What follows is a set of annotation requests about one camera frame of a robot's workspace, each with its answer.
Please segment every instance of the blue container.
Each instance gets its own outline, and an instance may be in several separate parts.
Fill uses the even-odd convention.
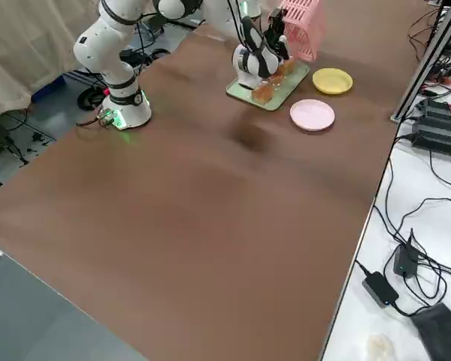
[[[65,79],[63,75],[60,75],[58,78],[56,78],[52,83],[44,86],[42,89],[37,91],[32,96],[32,103],[38,103],[40,100],[48,96],[49,94],[55,92],[56,90],[60,89],[66,85]]]

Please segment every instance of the food item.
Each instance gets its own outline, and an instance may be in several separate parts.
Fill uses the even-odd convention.
[[[290,75],[294,72],[295,60],[294,58],[289,58],[283,64],[279,65],[276,74],[280,74],[283,77]]]
[[[281,74],[276,73],[274,75],[271,75],[271,77],[268,80],[269,83],[271,83],[272,85],[279,86],[280,83],[283,81],[283,76]]]
[[[252,91],[253,101],[265,105],[274,96],[274,86],[268,81],[263,81],[261,85]]]

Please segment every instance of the green cutting board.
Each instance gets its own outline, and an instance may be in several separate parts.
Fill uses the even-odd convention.
[[[297,61],[292,74],[284,77],[281,84],[276,87],[274,97],[266,104],[259,104],[253,101],[251,91],[239,85],[237,78],[227,86],[226,92],[233,98],[248,102],[266,111],[276,111],[285,102],[287,97],[299,85],[309,72],[309,66],[304,62]]]

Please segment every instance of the black pouch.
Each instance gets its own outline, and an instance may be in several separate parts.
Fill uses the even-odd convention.
[[[412,316],[411,320],[431,361],[451,361],[451,310],[440,303]]]

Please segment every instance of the white table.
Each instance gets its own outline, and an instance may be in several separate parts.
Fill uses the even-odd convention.
[[[432,89],[443,93],[444,89]],[[451,95],[438,102],[451,104]],[[411,122],[405,122],[400,135],[408,134]],[[391,155],[394,167],[394,181],[389,195],[389,216],[397,227],[404,214],[412,211],[427,197],[451,198],[451,187],[441,183],[429,168],[429,152],[412,148],[408,141],[400,141]],[[434,170],[451,182],[451,157],[433,153]],[[389,168],[382,180],[375,205],[384,214],[386,188],[391,180]],[[428,251],[429,256],[451,267],[451,202],[429,202],[413,217],[407,218],[402,235],[407,238],[410,228],[419,242]],[[383,270],[383,266],[398,245],[386,232],[383,222],[376,211],[371,211],[359,243],[357,259],[370,272]],[[419,267],[419,274],[428,281],[435,275],[426,268]],[[422,304],[407,290],[401,277],[392,271],[392,262],[386,273],[389,282],[399,294],[397,304],[406,312],[413,312]],[[384,335],[394,346],[397,361],[429,361],[422,342],[412,322],[398,314],[394,308],[381,309],[369,296],[362,281],[365,275],[357,266],[353,266],[344,297],[332,325],[331,334],[325,348],[322,361],[361,361],[367,360],[368,339],[375,335]],[[447,294],[443,303],[451,310],[451,276],[445,276]],[[419,292],[416,282],[409,285]],[[433,285],[426,290],[432,293]]]

